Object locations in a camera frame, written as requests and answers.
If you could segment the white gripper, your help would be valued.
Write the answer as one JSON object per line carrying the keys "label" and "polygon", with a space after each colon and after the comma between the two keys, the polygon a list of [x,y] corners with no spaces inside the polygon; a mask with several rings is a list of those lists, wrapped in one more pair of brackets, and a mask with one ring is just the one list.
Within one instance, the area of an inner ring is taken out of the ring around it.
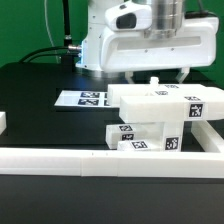
{"label": "white gripper", "polygon": [[217,17],[187,19],[167,39],[153,39],[144,31],[106,28],[100,41],[100,67],[105,72],[125,72],[129,84],[135,84],[130,71],[181,68],[176,80],[182,83],[191,67],[209,66],[215,60],[218,26]]}

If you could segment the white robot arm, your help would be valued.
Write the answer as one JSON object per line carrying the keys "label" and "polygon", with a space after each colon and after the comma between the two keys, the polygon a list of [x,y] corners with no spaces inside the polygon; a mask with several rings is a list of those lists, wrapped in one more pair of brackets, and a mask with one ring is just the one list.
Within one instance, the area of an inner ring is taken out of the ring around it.
{"label": "white robot arm", "polygon": [[216,58],[219,18],[185,0],[88,0],[88,32],[77,67],[98,77],[177,69],[182,82]]}

